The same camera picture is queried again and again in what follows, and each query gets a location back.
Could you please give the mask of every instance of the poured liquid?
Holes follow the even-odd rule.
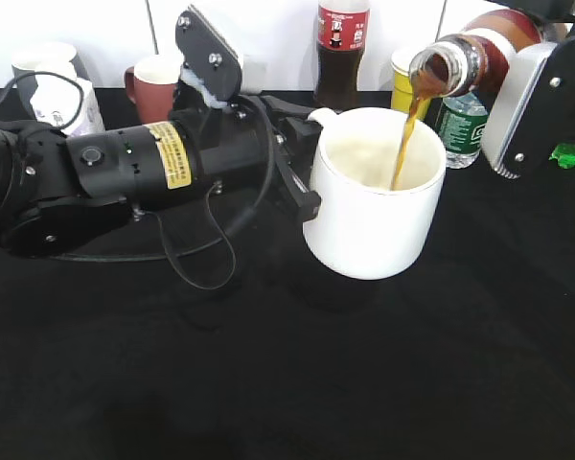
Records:
[[[398,189],[398,181],[403,171],[404,160],[406,158],[406,151],[409,145],[409,140],[415,130],[415,123],[418,117],[418,110],[421,104],[425,104],[432,98],[443,95],[448,88],[447,67],[441,65],[434,57],[429,65],[420,70],[415,77],[411,78],[413,85],[413,100],[409,108],[409,116],[404,124],[404,131],[402,132],[401,148],[399,150],[399,157],[396,163],[396,169],[392,177],[390,190]]]

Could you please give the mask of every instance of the warning label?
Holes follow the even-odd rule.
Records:
[[[188,153],[174,126],[168,122],[161,122],[147,125],[147,128],[155,137],[169,189],[180,189],[192,185],[192,169]]]

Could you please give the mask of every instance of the mug handle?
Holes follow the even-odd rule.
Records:
[[[128,98],[136,104],[136,93],[134,92],[134,67],[129,67],[124,72],[124,84]]]
[[[319,109],[313,111],[309,115],[309,118],[307,118],[307,121],[308,122],[317,122],[322,127],[326,127],[336,117],[338,117],[338,114],[334,110],[331,110],[327,107],[324,107],[324,108],[319,108]]]

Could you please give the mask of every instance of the cup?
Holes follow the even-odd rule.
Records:
[[[146,57],[124,74],[127,96],[136,104],[144,124],[164,122],[173,109],[173,93],[179,80],[183,57]]]
[[[12,73],[16,77],[19,77],[26,72],[33,72],[39,64],[47,61],[70,62],[75,66],[77,76],[89,81],[89,76],[87,75],[81,57],[77,53],[77,48],[71,44],[57,41],[37,43],[16,51],[11,58]],[[37,88],[38,85],[34,77],[27,77],[17,82],[19,99],[21,99],[23,107],[31,117],[34,117],[35,112],[30,104],[30,99]]]
[[[389,191],[405,114],[359,108],[336,115],[322,108],[310,120],[324,127],[310,178],[322,205],[318,217],[303,225],[311,252],[333,271],[359,280],[406,270],[422,253],[443,187],[443,142],[418,121],[397,191]]]
[[[394,91],[392,91],[392,108],[400,112],[409,113],[413,99],[413,86],[409,79],[409,66],[413,58],[422,51],[417,47],[405,47],[395,51],[392,55],[392,68],[394,69]],[[418,120],[423,120],[430,107],[430,101],[420,105]]]

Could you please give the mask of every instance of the yellow cup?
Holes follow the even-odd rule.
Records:
[[[422,51],[421,48],[406,47],[394,52],[392,55],[392,68],[394,69],[394,91],[392,91],[392,108],[400,112],[409,113],[413,99],[413,87],[409,80],[409,66],[411,60]],[[428,112],[430,101],[420,105],[418,119],[423,120]]]

